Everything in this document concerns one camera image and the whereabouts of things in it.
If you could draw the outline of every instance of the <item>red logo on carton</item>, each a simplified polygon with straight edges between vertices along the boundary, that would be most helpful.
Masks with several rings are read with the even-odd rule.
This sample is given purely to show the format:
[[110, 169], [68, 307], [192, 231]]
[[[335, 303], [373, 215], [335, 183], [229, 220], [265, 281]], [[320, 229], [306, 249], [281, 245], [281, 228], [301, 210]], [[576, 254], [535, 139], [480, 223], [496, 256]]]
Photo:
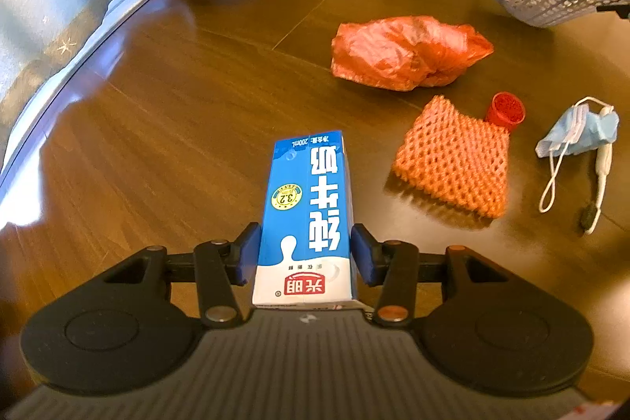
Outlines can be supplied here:
[[287, 296], [323, 294], [324, 292], [326, 292], [326, 277], [317, 272], [296, 272], [284, 279], [284, 293]]

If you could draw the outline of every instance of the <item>blue face mask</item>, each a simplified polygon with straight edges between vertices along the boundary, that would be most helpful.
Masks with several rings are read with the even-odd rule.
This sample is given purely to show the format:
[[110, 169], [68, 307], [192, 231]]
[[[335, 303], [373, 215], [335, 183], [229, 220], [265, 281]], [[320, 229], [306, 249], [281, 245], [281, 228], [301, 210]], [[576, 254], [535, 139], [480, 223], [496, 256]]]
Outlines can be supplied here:
[[[599, 114], [591, 113], [586, 103], [588, 100], [603, 106]], [[582, 98], [565, 111], [549, 134], [536, 145], [538, 157], [549, 157], [551, 171], [551, 178], [539, 204], [540, 212], [549, 210], [556, 198], [556, 176], [563, 157], [614, 143], [617, 139], [618, 124], [619, 116], [615, 113], [614, 107], [593, 97]], [[557, 163], [554, 163], [554, 157], [558, 157]], [[543, 206], [549, 190], [551, 191], [549, 204]]]

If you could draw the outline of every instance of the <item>red bottle cap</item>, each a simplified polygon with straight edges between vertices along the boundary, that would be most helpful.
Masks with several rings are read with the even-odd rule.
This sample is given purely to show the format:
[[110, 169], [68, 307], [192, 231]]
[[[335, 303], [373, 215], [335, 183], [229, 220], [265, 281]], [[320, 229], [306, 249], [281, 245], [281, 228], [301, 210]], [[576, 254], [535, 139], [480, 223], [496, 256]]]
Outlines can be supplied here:
[[525, 106], [516, 95], [502, 91], [492, 97], [485, 119], [512, 132], [525, 119]]

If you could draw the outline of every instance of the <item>blue milk carton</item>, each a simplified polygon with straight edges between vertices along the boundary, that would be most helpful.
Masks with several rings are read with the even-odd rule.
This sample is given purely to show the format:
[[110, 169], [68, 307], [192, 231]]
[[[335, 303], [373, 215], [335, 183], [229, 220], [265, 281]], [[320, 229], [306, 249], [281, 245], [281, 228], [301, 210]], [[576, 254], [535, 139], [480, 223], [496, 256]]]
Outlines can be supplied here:
[[341, 132], [278, 141], [267, 187], [253, 303], [356, 307], [350, 178]]

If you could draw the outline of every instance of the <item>floor board seam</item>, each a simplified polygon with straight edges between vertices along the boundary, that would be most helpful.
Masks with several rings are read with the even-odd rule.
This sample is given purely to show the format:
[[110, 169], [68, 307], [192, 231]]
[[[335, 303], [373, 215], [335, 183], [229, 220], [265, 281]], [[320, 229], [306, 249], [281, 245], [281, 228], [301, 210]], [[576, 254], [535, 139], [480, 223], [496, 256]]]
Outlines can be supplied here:
[[601, 368], [595, 366], [595, 365], [588, 365], [587, 368], [591, 371], [591, 372], [597, 372], [598, 374], [603, 374], [606, 377], [609, 377], [611, 379], [615, 379], [615, 380], [620, 380], [626, 383], [630, 383], [630, 378], [623, 376], [623, 375], [616, 375], [616, 374], [611, 374], [610, 372], [606, 372], [605, 370], [602, 370]]
[[623, 231], [630, 231], [630, 229], [626, 228], [625, 226], [620, 225], [618, 222], [616, 222], [614, 219], [612, 219], [606, 212], [604, 212], [602, 210], [601, 213], [602, 216], [604, 216], [607, 220], [609, 220], [613, 225], [615, 225], [617, 228], [622, 229]]
[[280, 45], [283, 41], [285, 41], [286, 37], [289, 36], [289, 34], [291, 34], [292, 32], [295, 31], [295, 29], [297, 29], [297, 26], [299, 26], [302, 22], [304, 22], [310, 15], [311, 13], [313, 13], [317, 8], [319, 8], [320, 6], [322, 6], [322, 4], [324, 3], [325, 0], [321, 0], [319, 3], [317, 3], [316, 6], [314, 6], [305, 16], [304, 18], [302, 18], [295, 26], [293, 26], [293, 28], [291, 28], [291, 30], [284, 35], [280, 41], [278, 43], [276, 43], [276, 45], [273, 46], [272, 51], [276, 50], [276, 47], [278, 47], [278, 45]]
[[243, 38], [242, 36], [235, 36], [232, 34], [226, 34], [224, 32], [219, 32], [219, 31], [213, 31], [212, 29], [208, 29], [208, 28], [199, 28], [201, 31], [207, 32], [209, 34], [213, 34], [215, 36], [221, 36], [223, 38], [228, 38], [230, 40], [234, 40], [237, 41], [239, 43], [245, 43], [246, 45], [251, 45], [252, 47], [256, 47], [259, 49], [264, 49], [267, 51], [273, 50], [273, 47], [267, 43], [260, 43], [254, 40], [250, 40], [248, 38]]
[[[117, 86], [115, 86], [112, 83], [109, 83], [109, 85], [119, 94], [121, 94], [123, 97], [125, 97], [129, 102], [131, 102], [134, 106], [136, 106], [137, 109], [139, 109], [140, 111], [142, 111], [145, 115], [152, 117], [153, 115], [151, 114], [151, 112], [147, 111], [143, 106], [140, 105], [140, 103], [138, 103], [138, 101], [136, 101], [133, 97], [131, 97], [130, 95], [127, 95], [124, 91], [122, 91], [121, 89], [119, 89]], [[208, 159], [209, 155], [204, 152], [204, 150], [202, 148], [200, 148], [199, 146], [197, 146], [196, 144], [194, 144], [193, 141], [188, 140], [185, 137], [182, 137], [181, 134], [177, 133], [177, 132], [173, 132], [173, 131], [169, 131], [168, 128], [168, 124], [164, 124], [164, 123], [158, 123], [155, 122], [156, 126], [158, 126], [161, 130], [164, 130], [165, 132], [169, 133], [174, 139], [178, 140], [180, 143], [182, 143], [184, 146], [188, 147], [190, 150], [195, 151], [196, 153], [198, 153], [200, 156], [202, 156], [204, 159]]]
[[[56, 162], [57, 166], [59, 169], [63, 169], [60, 165], [61, 165], [61, 160], [59, 159], [57, 152], [59, 151], [59, 144], [56, 142], [51, 141], [50, 144], [50, 155], [52, 157], [52, 159]], [[67, 174], [66, 173], [60, 173], [60, 179], [64, 181], [64, 184], [66, 185], [66, 187], [71, 188], [71, 184], [68, 181], [67, 178]], [[72, 206], [74, 207], [74, 209], [77, 211], [77, 219], [81, 220], [81, 222], [84, 224], [84, 226], [89, 226], [89, 221], [85, 218], [85, 216], [83, 215], [83, 211], [81, 210], [81, 208], [76, 204], [76, 202], [70, 198], [70, 203], [72, 204]], [[108, 252], [105, 247], [103, 247], [103, 245], [100, 242], [97, 242], [96, 244], [91, 244], [91, 249], [92, 249], [92, 253], [96, 256], [96, 257], [100, 257], [101, 253], [99, 253], [97, 251], [97, 247], [102, 249], [103, 251], [105, 251], [106, 253]]]

